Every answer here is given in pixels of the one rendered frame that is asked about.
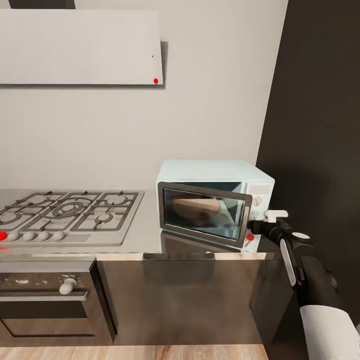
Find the microwave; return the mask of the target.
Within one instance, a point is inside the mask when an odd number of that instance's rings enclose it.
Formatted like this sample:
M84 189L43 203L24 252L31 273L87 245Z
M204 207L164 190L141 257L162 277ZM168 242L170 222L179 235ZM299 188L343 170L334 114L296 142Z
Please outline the microwave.
M275 178L245 159L165 159L156 179L162 229L243 248L264 221Z

